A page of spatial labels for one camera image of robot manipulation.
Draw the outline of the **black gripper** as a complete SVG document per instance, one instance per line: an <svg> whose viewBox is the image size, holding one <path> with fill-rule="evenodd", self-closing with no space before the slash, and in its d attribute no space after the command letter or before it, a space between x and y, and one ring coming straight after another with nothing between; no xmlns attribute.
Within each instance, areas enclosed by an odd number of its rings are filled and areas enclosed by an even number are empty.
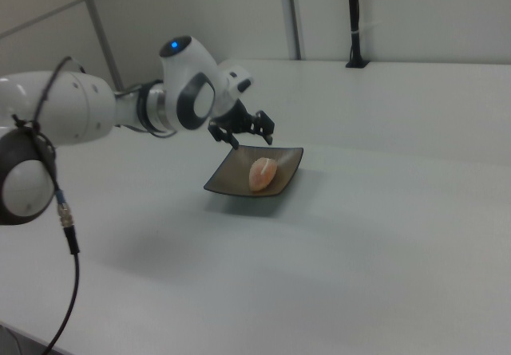
<svg viewBox="0 0 511 355"><path fill-rule="evenodd" d="M224 115L218 116L216 122L208 123L208 131L213 139L230 144L234 150L238 150L240 144L233 134L251 133L261 136L268 145L272 145L274 130L274 121L264 111L258 111L253 116L240 99Z"/></svg>

